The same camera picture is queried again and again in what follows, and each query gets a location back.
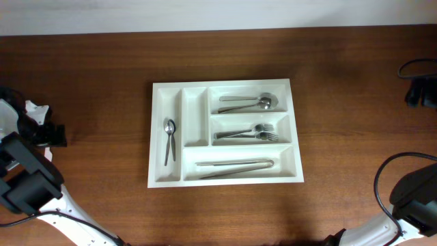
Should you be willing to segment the white plastic knife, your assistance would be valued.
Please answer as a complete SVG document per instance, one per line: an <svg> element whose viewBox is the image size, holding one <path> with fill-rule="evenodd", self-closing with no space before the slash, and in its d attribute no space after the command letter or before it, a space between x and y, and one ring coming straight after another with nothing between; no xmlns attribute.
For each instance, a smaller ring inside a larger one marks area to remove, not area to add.
<svg viewBox="0 0 437 246"><path fill-rule="evenodd" d="M49 147L44 149L44 157L48 161L52 161L53 160L53 154L52 154L51 149Z"/></svg>

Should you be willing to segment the metal table knife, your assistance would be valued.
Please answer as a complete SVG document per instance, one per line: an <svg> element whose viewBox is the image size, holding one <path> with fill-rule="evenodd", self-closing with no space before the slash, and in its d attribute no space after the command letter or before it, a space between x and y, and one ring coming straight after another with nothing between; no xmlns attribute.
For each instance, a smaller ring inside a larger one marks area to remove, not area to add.
<svg viewBox="0 0 437 246"><path fill-rule="evenodd" d="M237 160L237 161L211 161L211 162L198 162L196 166L226 166L226 165L252 165L252 164L268 164L274 165L274 161L270 159L252 159L252 160Z"/></svg>
<svg viewBox="0 0 437 246"><path fill-rule="evenodd" d="M203 176L200 178L200 180L218 178L218 177L222 177L222 176L239 174L239 173L243 173L243 172L251 172L251 171L255 171L255 170L259 170L259 169L267 169L267 168L272 167L273 165L274 165L274 163L263 163L262 165L254 166L254 167L246 167L246 168L242 168L242 169L231 169L231 170L227 170L225 172L218 172L218 173L209 174L207 176Z"/></svg>

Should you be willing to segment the metal teaspoon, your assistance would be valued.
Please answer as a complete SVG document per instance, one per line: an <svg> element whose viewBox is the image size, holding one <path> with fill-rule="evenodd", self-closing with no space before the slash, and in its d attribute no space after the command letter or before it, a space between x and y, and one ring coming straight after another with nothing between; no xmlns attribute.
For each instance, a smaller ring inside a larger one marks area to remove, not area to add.
<svg viewBox="0 0 437 246"><path fill-rule="evenodd" d="M175 137L174 137L174 133L176 132L176 126L175 126L175 122L170 119L169 120L170 126L171 126L171 151L172 151L172 157L173 157L173 161L176 162L176 153L175 153Z"/></svg>
<svg viewBox="0 0 437 246"><path fill-rule="evenodd" d="M165 151L165 166L168 164L169 155L172 154L171 151L171 126L169 123L169 120L164 125L164 130L167 134L167 145L166 145L166 151Z"/></svg>

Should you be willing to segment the large metal spoon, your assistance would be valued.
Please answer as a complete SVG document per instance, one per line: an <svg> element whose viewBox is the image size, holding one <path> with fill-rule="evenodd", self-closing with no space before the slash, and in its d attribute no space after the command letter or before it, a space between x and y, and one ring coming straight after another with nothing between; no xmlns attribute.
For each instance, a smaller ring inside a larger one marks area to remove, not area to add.
<svg viewBox="0 0 437 246"><path fill-rule="evenodd" d="M235 111L235 110L245 109L245 108L249 108L249 107L260 107L262 109L269 109L269 108L271 108L271 106L272 106L271 99L263 97L263 98L259 99L258 102L253 104L253 105L220 108L218 110L218 113L226 113L226 112L229 112L229 111Z"/></svg>
<svg viewBox="0 0 437 246"><path fill-rule="evenodd" d="M238 100L258 100L268 104L268 108L272 109L279 104L279 99L271 93L265 92L259 96L221 96L220 101L238 101Z"/></svg>

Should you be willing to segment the white cutlery organizer tray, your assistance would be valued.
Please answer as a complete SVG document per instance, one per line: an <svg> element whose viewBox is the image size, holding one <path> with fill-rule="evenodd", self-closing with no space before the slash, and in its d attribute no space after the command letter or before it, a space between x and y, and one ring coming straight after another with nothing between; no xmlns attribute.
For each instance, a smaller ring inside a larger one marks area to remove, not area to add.
<svg viewBox="0 0 437 246"><path fill-rule="evenodd" d="M272 109L249 107L226 113L220 108L253 105L258 100L220 101L221 96L274 94L279 104ZM176 162L169 155L165 166L167 120L175 122ZM239 131L257 124L272 124L278 141L245 138L214 139L218 132ZM270 159L267 169L200 180L209 174L262 164L196 166L198 162ZM152 91L150 188L200 187L291 183L304 180L296 117L289 79L155 83Z"/></svg>

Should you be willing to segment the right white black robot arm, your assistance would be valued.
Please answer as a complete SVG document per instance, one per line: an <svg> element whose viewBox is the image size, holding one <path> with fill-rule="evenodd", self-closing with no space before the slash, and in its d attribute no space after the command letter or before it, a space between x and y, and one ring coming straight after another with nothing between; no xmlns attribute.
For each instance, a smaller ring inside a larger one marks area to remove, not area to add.
<svg viewBox="0 0 437 246"><path fill-rule="evenodd" d="M383 169L395 159L417 157L436 161L436 157L420 152L401 152L379 166L373 192L382 212L367 223L342 229L327 236L323 245L398 245L408 240L432 237L436 234L436 164L433 163L403 176L391 191L390 206L380 199L378 183Z"/></svg>

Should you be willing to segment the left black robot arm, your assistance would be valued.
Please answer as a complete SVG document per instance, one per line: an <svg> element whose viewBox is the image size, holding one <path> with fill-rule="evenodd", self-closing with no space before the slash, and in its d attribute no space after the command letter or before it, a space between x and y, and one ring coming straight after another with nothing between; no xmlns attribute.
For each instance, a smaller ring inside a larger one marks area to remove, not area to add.
<svg viewBox="0 0 437 246"><path fill-rule="evenodd" d="M68 145L66 130L51 116L48 105L38 106L17 90L1 88L1 205L25 214L21 223L39 219L52 225L75 245L125 245L68 193L51 152Z"/></svg>

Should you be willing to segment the metal fork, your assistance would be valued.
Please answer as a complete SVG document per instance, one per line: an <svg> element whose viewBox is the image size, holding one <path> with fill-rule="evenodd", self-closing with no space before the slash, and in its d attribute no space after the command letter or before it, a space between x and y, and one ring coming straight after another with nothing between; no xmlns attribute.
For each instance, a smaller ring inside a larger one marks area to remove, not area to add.
<svg viewBox="0 0 437 246"><path fill-rule="evenodd" d="M214 139L221 139L225 137L231 137L234 135L241 135L243 133L258 133L262 131L273 131L274 126L272 124L257 124L253 128L239 131L227 131L227 132L218 132L214 134Z"/></svg>
<svg viewBox="0 0 437 246"><path fill-rule="evenodd" d="M231 136L225 136L225 138L245 138L245 139L258 139L263 141L278 141L279 136L275 133L268 133L268 132L260 132L254 135L245 135L245 134L239 134L239 135L231 135Z"/></svg>

